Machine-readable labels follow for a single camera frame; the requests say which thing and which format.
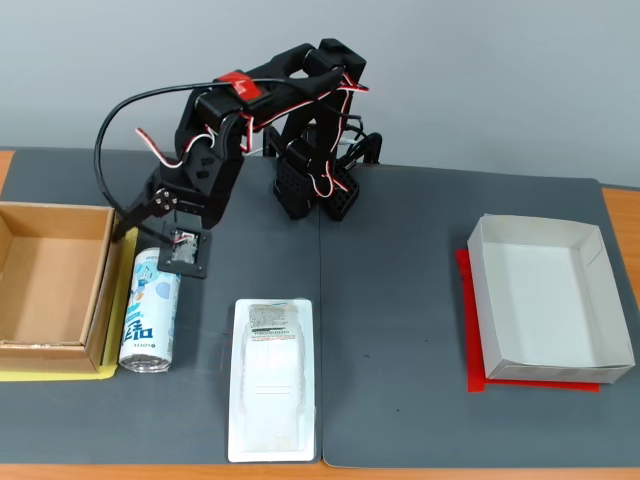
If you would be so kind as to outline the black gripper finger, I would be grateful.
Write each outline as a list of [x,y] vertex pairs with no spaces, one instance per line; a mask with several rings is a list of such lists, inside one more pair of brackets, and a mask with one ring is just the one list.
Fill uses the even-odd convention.
[[172,239],[161,231],[145,226],[144,221],[150,217],[163,217],[174,210],[178,204],[178,191],[179,188],[176,185],[166,182],[155,185],[149,181],[128,208],[122,207],[112,198],[111,206],[118,214],[119,221],[112,233],[111,240],[119,242],[130,230],[136,228],[161,242],[172,242]]

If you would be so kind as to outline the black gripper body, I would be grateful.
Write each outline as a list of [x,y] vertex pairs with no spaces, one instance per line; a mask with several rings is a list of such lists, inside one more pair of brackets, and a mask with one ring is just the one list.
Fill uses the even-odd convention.
[[152,206],[159,216],[177,210],[198,216],[205,230],[221,220],[229,201],[229,174],[225,167],[169,169],[159,166],[149,178]]

